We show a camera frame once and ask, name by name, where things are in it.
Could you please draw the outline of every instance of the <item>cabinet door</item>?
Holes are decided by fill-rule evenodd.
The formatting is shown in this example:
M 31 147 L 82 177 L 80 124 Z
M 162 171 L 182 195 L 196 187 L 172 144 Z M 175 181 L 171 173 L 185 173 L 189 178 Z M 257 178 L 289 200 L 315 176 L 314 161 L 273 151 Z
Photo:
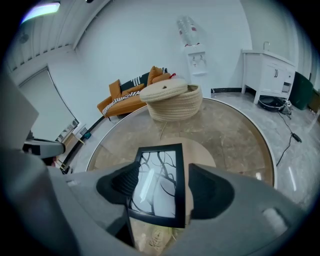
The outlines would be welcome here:
M 265 93 L 281 94 L 286 78 L 286 70 L 272 64 L 266 64 L 262 76 L 261 91 Z

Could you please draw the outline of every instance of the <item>orange cushion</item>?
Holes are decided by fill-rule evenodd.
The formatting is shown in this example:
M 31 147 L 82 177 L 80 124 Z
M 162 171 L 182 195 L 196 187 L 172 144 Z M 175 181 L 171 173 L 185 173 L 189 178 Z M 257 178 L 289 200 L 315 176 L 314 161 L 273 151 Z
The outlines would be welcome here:
M 109 90 L 110 90 L 112 100 L 116 98 L 120 98 L 121 97 L 120 80 L 118 79 L 117 81 L 109 84 Z
M 152 80 L 158 76 L 162 75 L 162 68 L 153 66 L 150 70 L 149 76 L 148 76 L 148 82 L 146 86 L 149 86 L 152 84 Z
M 153 80 L 152 80 L 152 83 L 156 83 L 156 82 L 160 82 L 160 81 L 163 81 L 163 80 L 167 80 L 167 79 L 170 79 L 170 74 L 169 73 L 164 73 L 164 74 L 161 74 L 157 77 L 155 77 Z
M 126 96 L 126 95 L 129 95 L 130 93 L 133 93 L 133 92 L 137 92 L 137 91 L 141 91 L 143 88 L 145 88 L 145 84 L 144 83 L 141 83 L 141 84 L 139 84 L 139 85 L 137 85 L 137 86 L 135 86 L 135 87 L 132 87 L 132 88 L 130 88 L 130 89 L 128 89 L 128 90 L 124 90 L 123 92 L 122 92 L 122 97 L 123 96 Z
M 125 113 L 133 112 L 146 104 L 140 100 L 139 95 L 126 98 L 122 101 L 117 102 L 106 112 L 106 117 L 121 115 Z

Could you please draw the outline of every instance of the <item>sofa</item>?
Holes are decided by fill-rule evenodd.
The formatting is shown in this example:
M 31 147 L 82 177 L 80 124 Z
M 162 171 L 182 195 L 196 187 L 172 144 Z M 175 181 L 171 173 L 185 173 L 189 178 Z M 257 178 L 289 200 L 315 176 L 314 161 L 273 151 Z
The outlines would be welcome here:
M 105 118 L 136 111 L 137 109 L 140 109 L 146 105 L 145 102 L 142 102 L 140 100 L 139 95 L 130 96 L 124 100 L 116 102 L 107 110 L 106 113 L 104 113 L 104 109 L 115 99 L 124 97 L 133 92 L 141 91 L 146 86 L 151 86 L 156 82 L 170 79 L 170 76 L 171 75 L 167 72 L 166 68 L 159 68 L 153 66 L 150 72 L 138 76 L 124 84 L 120 85 L 120 80 L 118 79 L 117 81 L 109 84 L 110 96 L 102 102 L 100 102 L 97 105 L 97 108 Z

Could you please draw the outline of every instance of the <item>black picture frame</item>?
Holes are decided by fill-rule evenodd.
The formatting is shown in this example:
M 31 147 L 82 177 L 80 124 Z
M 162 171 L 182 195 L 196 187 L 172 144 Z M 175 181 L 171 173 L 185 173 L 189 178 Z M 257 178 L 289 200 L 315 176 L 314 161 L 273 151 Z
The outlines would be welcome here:
M 162 217 L 141 212 L 130 207 L 130 200 L 127 202 L 128 215 L 134 219 L 172 228 L 184 228 L 186 224 L 186 188 L 185 188 L 185 169 L 182 144 L 169 144 L 160 146 L 140 147 L 137 151 L 135 162 L 140 163 L 143 153 L 175 151 L 176 165 L 176 188 L 174 194 L 175 217 Z

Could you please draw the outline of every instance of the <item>striped blanket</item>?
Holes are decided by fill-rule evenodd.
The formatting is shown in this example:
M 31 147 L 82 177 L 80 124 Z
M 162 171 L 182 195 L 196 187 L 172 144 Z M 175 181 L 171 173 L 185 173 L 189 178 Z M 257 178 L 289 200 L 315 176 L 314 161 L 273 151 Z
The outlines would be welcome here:
M 140 91 L 133 91 L 131 92 L 130 94 L 126 95 L 126 96 L 123 96 L 123 97 L 120 97 L 120 98 L 115 98 L 109 105 L 107 105 L 103 110 L 102 110 L 102 114 L 105 115 L 108 110 L 114 105 L 116 104 L 117 102 L 120 102 L 120 101 L 123 101 L 125 99 L 128 99 L 132 96 L 136 96 L 136 95 L 139 95 L 140 94 Z

